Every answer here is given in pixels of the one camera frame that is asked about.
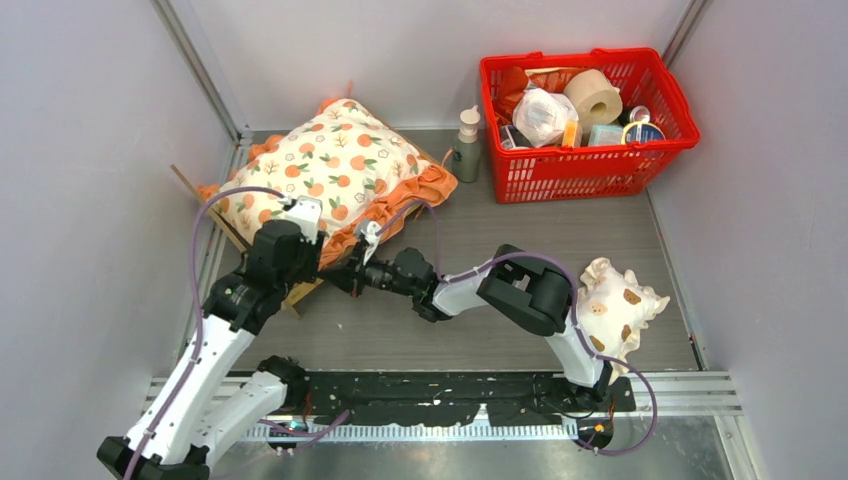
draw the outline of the pillow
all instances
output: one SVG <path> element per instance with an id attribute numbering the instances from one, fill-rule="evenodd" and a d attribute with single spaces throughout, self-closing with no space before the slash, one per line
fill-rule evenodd
<path id="1" fill-rule="evenodd" d="M 577 318 L 583 332 L 598 352 L 625 360 L 639 348 L 641 331 L 665 310 L 670 297 L 659 297 L 651 287 L 640 286 L 632 270 L 624 275 L 608 258 L 595 259 L 580 280 L 586 284 L 577 292 Z M 627 369 L 612 365 L 610 384 Z"/>
<path id="2" fill-rule="evenodd" d="M 453 175 L 431 164 L 360 103 L 342 99 L 287 136 L 275 135 L 251 147 L 248 164 L 217 190 L 258 186 L 321 200 L 319 228 L 330 237 L 322 250 L 324 267 L 356 242 L 353 230 L 364 218 L 385 224 L 419 198 L 437 205 L 456 184 Z M 215 190 L 201 192 L 208 198 Z M 237 193 L 222 199 L 217 208 L 248 242 L 263 223 L 285 218 L 279 199 L 270 194 Z M 399 231 L 402 223 L 396 222 L 382 240 Z"/>

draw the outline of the red plastic basket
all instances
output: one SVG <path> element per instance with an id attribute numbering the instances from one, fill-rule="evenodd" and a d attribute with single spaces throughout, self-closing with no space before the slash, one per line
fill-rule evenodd
<path id="1" fill-rule="evenodd" d="M 599 147 L 501 147 L 492 99 L 508 67 L 596 68 L 621 89 L 624 105 L 644 105 L 665 140 Z M 689 105 L 674 77 L 650 48 L 592 50 L 579 55 L 486 57 L 480 61 L 483 109 L 499 203 L 633 195 L 700 139 Z"/>

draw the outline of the white wall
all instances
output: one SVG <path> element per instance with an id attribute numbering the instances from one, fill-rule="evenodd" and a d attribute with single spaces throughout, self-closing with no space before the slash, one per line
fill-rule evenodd
<path id="1" fill-rule="evenodd" d="M 107 478 L 185 328 L 168 165 L 216 180 L 229 140 L 150 2 L 5 2 L 0 66 L 0 471 Z"/>
<path id="2" fill-rule="evenodd" d="M 251 129 L 271 130 L 305 122 L 322 100 L 343 95 L 348 80 L 354 97 L 396 127 L 457 126 L 460 111 L 479 97 L 481 58 L 594 47 L 662 51 L 689 2 L 178 3 L 200 20 L 239 105 L 233 110 Z"/>
<path id="3" fill-rule="evenodd" d="M 702 132 L 651 189 L 773 478 L 844 478 L 848 3 L 714 2 L 674 65 Z"/>

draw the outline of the soap dispenser bottle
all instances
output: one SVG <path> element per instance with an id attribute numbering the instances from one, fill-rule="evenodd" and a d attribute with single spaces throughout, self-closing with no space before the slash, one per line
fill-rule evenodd
<path id="1" fill-rule="evenodd" d="M 480 113 L 477 105 L 463 110 L 459 115 L 462 126 L 453 145 L 451 171 L 462 182 L 477 181 L 480 169 L 480 142 L 477 139 L 477 124 L 480 123 Z"/>

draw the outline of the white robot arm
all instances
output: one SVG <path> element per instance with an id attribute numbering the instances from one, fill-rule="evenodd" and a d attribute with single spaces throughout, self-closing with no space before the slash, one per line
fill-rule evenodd
<path id="1" fill-rule="evenodd" d="M 187 349 L 138 423 L 126 436 L 108 437 L 101 444 L 98 459 L 116 478 L 205 480 L 223 453 L 263 416 L 299 405 L 309 388 L 305 371 L 289 359 L 271 357 L 237 394 L 208 411 L 221 381 L 265 321 L 280 309 L 291 287 L 316 278 L 354 297 L 366 286 L 409 296 L 413 310 L 431 322 L 492 305 L 524 330 L 546 338 L 578 404 L 594 409 L 603 401 L 612 369 L 586 354 L 574 328 L 566 329 L 572 288 L 553 265 L 537 258 L 513 258 L 441 279 L 413 248 L 401 251 L 392 263 L 374 259 L 379 226 L 364 222 L 350 257 L 318 272 L 325 237 L 318 230 L 321 203 L 307 197 L 286 203 L 286 220 L 266 222 L 242 265 L 213 285 L 203 304 L 199 355 Z M 503 245 L 495 257 L 516 252 L 521 250 Z M 197 332 L 193 338 L 198 341 Z M 186 380 L 183 372 L 191 364 Z M 163 411 L 155 434 L 148 432 L 151 419 Z"/>
<path id="2" fill-rule="evenodd" d="M 288 399 L 297 404 L 306 395 L 304 370 L 275 356 L 260 363 L 238 393 L 209 411 L 214 392 L 267 319 L 279 311 L 291 287 L 316 278 L 325 237 L 318 230 L 321 202 L 286 197 L 281 203 L 286 220 L 263 225 L 239 268 L 212 286 L 203 305 L 202 339 L 195 331 L 190 348 L 135 426 L 124 437 L 107 437 L 101 444 L 97 457 L 116 478 L 209 478 L 211 468 L 245 431 Z M 156 431 L 148 432 L 151 419 L 159 415 Z"/>

